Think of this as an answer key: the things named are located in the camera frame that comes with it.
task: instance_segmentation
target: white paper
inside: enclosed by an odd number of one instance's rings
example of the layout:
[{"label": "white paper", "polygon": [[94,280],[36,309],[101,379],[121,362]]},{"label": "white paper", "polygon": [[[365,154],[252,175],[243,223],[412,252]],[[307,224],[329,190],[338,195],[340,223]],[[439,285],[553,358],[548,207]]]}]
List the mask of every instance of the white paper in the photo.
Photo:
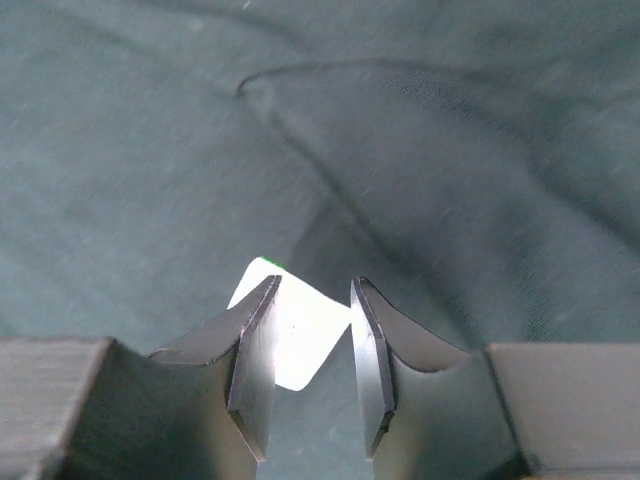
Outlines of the white paper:
[{"label": "white paper", "polygon": [[277,324],[276,384],[306,387],[351,323],[351,310],[264,258],[249,264],[229,307],[269,275],[281,275],[274,309]]}]

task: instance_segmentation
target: white card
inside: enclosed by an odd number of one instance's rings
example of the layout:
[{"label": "white card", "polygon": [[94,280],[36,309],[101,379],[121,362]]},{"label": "white card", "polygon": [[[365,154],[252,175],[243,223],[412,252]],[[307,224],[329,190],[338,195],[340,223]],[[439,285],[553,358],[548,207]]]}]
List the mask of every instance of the white card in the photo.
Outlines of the white card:
[{"label": "white card", "polygon": [[299,391],[309,384],[351,324],[351,310],[264,258],[249,264],[228,308],[269,275],[282,276],[273,306],[278,332],[276,384]]}]

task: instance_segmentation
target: gray plastic part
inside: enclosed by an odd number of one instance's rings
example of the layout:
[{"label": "gray plastic part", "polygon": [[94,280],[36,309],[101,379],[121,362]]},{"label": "gray plastic part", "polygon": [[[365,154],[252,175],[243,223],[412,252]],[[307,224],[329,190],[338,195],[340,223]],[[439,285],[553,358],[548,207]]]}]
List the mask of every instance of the gray plastic part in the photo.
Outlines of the gray plastic part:
[{"label": "gray plastic part", "polygon": [[365,279],[353,282],[352,309],[376,480],[640,475],[640,345],[498,344],[470,355]]},{"label": "gray plastic part", "polygon": [[254,479],[279,281],[150,358],[109,338],[0,339],[0,479]]}]

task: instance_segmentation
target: green mark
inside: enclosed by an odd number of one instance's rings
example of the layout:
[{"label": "green mark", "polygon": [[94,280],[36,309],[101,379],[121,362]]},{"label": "green mark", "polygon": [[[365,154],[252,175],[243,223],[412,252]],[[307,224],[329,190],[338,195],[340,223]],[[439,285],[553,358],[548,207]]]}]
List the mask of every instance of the green mark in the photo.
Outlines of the green mark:
[{"label": "green mark", "polygon": [[274,262],[273,260],[271,260],[269,257],[265,257],[264,255],[262,257],[263,260],[266,260],[267,262],[269,262],[271,265],[275,265],[278,268],[281,268],[282,270],[286,270],[286,268],[284,268],[284,265],[280,265],[278,262]]}]

